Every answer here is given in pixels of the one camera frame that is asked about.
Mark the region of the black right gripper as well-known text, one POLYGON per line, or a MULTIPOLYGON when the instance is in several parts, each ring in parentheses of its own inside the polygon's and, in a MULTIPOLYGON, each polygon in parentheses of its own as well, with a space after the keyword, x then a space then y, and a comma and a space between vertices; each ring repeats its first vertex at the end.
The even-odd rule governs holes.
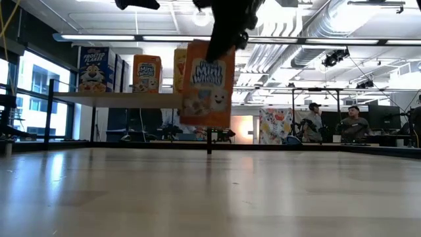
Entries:
POLYGON ((243 41, 249 36, 246 30, 254 30, 259 21, 257 11, 265 0, 193 0, 201 11, 211 8, 214 26, 205 60, 214 62, 231 49, 243 49, 243 41))

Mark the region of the black ceiling track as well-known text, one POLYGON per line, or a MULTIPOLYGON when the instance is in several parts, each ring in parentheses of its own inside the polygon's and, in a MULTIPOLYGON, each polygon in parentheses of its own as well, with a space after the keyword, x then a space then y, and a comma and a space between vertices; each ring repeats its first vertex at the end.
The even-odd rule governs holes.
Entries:
POLYGON ((396 13, 401 14, 404 11, 405 1, 392 1, 392 0, 360 0, 360 1, 348 1, 348 5, 354 6, 368 6, 368 7, 379 7, 379 8, 397 8, 396 13))

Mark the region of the black ceiling spotlight cluster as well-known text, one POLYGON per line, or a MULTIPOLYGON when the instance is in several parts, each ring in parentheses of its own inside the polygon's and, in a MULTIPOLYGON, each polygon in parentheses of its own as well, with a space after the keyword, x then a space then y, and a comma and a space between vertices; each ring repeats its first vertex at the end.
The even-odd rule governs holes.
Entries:
POLYGON ((349 56, 350 53, 347 47, 345 49, 338 49, 327 54, 326 58, 322 61, 322 65, 325 67, 333 67, 349 56))

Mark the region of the black metal table frame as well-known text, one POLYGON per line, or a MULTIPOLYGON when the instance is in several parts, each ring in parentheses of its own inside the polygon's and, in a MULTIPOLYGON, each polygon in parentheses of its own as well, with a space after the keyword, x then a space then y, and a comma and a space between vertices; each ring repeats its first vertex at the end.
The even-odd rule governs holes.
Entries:
MULTIPOLYGON (((4 155, 5 143, 0 141, 0 155, 4 155)), ((124 143, 124 142, 17 142, 13 143, 13 153, 37 152, 79 148, 113 148, 113 149, 194 149, 208 153, 217 150, 227 151, 304 151, 304 152, 349 152, 369 155, 383 155, 405 159, 421 160, 421 149, 404 147, 376 147, 362 145, 244 145, 244 144, 207 144, 207 143, 124 143)))

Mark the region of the black background robot device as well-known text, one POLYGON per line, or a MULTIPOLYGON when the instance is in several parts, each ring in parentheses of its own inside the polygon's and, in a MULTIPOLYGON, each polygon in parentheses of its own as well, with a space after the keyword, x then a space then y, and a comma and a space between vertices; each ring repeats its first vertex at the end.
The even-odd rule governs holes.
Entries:
POLYGON ((178 126, 169 124, 157 129, 159 135, 158 137, 161 140, 175 140, 178 134, 182 134, 183 131, 178 126))

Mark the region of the wooden shelf with black posts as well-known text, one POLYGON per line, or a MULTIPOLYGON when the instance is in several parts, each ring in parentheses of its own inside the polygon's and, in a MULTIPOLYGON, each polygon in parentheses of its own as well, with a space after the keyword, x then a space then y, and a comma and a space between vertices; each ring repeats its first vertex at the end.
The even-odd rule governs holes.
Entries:
MULTIPOLYGON (((49 81, 49 91, 47 100, 47 115, 45 121, 45 134, 43 143, 49 143, 51 111, 54 102, 57 103, 73 103, 85 105, 92 108, 91 111, 91 127, 89 142, 94 140, 95 115, 97 108, 123 108, 123 109, 180 109, 182 107, 182 97, 177 94, 170 93, 110 93, 110 92, 55 92, 56 80, 49 81)), ((154 143, 172 143, 157 141, 154 143)), ((211 129, 207 129, 207 141, 211 142, 211 129)))

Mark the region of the black side bracket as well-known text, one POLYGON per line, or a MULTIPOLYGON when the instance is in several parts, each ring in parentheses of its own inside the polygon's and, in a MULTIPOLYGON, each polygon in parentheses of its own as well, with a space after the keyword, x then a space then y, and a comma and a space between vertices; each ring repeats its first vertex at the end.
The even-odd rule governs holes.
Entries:
POLYGON ((17 107, 16 96, 0 94, 0 106, 15 109, 17 107))

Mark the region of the orange Mini Wheats cereal box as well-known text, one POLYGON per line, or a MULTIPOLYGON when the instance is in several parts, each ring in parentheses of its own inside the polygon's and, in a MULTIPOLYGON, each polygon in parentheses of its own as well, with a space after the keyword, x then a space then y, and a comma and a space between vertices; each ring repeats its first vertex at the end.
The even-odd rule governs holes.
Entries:
POLYGON ((229 128, 234 88, 235 51, 210 63, 209 42, 188 44, 182 88, 180 123, 188 126, 229 128))
POLYGON ((134 55, 132 91, 159 93, 162 62, 155 55, 134 55))

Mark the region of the yellow Corn Pops cereal box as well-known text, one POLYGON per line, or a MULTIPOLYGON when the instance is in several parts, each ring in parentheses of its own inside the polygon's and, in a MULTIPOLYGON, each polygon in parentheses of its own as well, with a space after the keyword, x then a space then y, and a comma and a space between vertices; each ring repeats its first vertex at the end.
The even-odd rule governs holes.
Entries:
POLYGON ((186 55, 187 49, 174 50, 173 93, 182 92, 186 55))

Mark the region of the black panel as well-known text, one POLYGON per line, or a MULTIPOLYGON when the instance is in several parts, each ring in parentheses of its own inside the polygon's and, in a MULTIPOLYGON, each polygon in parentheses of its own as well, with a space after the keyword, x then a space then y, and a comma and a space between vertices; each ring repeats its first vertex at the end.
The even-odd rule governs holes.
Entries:
POLYGON ((154 134, 162 126, 160 109, 129 109, 129 128, 154 134))

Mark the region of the floral patterned cloth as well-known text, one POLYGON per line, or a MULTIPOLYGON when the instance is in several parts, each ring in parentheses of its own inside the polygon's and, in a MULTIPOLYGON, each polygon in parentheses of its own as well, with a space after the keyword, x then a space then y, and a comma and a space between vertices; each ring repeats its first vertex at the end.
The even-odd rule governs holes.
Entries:
POLYGON ((291 108, 259 109, 259 144, 280 145, 291 132, 291 108))

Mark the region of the silver ventilation duct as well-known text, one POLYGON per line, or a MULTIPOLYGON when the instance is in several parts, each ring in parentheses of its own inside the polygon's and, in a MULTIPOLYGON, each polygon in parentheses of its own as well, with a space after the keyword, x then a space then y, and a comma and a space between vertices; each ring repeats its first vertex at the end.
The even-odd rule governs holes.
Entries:
MULTIPOLYGON (((308 38, 348 37, 369 19, 356 6, 349 5, 349 1, 353 0, 326 0, 315 17, 306 22, 300 11, 285 20, 265 22, 262 34, 308 38)), ((323 52, 323 49, 309 49, 303 45, 256 45, 245 70, 268 72, 275 67, 277 60, 280 66, 303 68, 323 52)))

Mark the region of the black computer monitor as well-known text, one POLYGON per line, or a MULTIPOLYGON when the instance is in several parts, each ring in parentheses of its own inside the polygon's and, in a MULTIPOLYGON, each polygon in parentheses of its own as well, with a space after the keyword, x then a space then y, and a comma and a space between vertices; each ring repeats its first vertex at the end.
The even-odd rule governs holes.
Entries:
POLYGON ((368 106, 368 123, 372 130, 398 130, 401 128, 400 108, 385 105, 368 106))

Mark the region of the thin black background frame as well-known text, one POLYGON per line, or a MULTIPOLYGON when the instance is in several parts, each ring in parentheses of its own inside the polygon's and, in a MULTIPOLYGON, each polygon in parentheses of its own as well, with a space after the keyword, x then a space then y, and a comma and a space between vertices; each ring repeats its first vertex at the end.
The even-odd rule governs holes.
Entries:
POLYGON ((326 92, 330 94, 337 101, 337 110, 340 111, 340 102, 339 95, 342 89, 340 88, 290 88, 292 94, 292 109, 295 109, 295 99, 300 96, 300 94, 295 95, 296 91, 301 92, 326 92))

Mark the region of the long ceiling light bar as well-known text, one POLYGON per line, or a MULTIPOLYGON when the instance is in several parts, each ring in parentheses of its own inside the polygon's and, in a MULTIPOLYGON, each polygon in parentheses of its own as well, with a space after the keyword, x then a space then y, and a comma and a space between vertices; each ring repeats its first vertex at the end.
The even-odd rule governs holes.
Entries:
MULTIPOLYGON (((101 35, 101 34, 53 34, 55 41, 106 41, 106 42, 153 42, 153 43, 185 43, 193 40, 209 41, 209 36, 185 35, 101 35)), ((280 36, 250 36, 252 44, 283 45, 344 45, 344 46, 378 46, 378 47, 421 47, 421 39, 404 38, 303 38, 280 36)))

